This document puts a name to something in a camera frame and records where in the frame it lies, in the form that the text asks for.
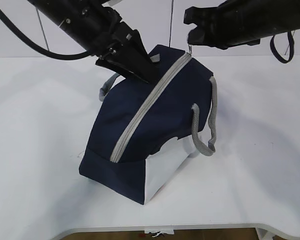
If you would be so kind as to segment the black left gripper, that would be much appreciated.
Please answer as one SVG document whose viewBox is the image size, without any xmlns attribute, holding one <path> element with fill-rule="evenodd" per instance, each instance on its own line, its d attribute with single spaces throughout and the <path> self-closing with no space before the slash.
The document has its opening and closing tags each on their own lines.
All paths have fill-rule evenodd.
<svg viewBox="0 0 300 240">
<path fill-rule="evenodd" d="M 131 29 L 110 6 L 79 6 L 79 39 L 85 52 L 79 58 L 99 57 L 95 65 L 127 79 L 158 82 L 158 69 L 150 59 L 137 30 Z"/>
</svg>

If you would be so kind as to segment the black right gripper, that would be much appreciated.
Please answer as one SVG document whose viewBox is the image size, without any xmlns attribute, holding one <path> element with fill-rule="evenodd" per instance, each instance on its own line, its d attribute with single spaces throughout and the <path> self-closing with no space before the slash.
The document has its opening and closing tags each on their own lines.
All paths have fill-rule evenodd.
<svg viewBox="0 0 300 240">
<path fill-rule="evenodd" d="M 245 10 L 251 3 L 251 0 L 226 0 L 216 7 L 189 7 L 183 23 L 196 27 L 187 35 L 188 45 L 221 50 L 259 45 L 261 38 L 246 32 Z"/>
</svg>

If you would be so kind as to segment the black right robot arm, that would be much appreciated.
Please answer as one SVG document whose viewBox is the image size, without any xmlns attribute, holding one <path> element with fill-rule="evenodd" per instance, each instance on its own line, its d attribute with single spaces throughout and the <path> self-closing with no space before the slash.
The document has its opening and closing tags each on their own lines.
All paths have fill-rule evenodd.
<svg viewBox="0 0 300 240">
<path fill-rule="evenodd" d="M 196 27 L 188 33 L 193 46 L 226 50 L 258 45 L 260 40 L 300 30 L 300 0 L 226 0 L 216 7 L 185 10 L 183 22 Z"/>
</svg>

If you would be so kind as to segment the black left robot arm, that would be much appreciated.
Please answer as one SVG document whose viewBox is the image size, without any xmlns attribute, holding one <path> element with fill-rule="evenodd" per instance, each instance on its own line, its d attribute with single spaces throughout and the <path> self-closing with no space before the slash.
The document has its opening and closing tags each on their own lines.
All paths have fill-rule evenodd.
<svg viewBox="0 0 300 240">
<path fill-rule="evenodd" d="M 103 0 L 32 0 L 47 18 L 85 50 L 95 64 L 120 74 L 155 84 L 159 71 L 149 57 L 140 33 Z"/>
</svg>

